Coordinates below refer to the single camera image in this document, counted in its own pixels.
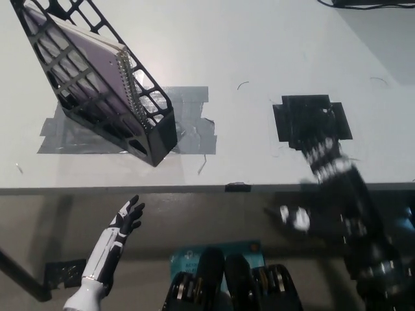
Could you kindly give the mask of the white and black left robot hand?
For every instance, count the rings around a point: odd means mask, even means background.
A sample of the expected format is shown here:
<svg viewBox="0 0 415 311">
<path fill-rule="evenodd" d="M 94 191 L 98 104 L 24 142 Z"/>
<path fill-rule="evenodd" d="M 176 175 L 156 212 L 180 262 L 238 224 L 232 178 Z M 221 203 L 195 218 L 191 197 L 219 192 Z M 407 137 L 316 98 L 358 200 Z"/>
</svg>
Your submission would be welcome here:
<svg viewBox="0 0 415 311">
<path fill-rule="evenodd" d="M 144 203 L 139 196 L 129 199 L 101 233 L 82 274 L 81 286 L 96 284 L 106 291 L 113 284 L 113 275 L 130 234 L 141 226 Z"/>
</svg>

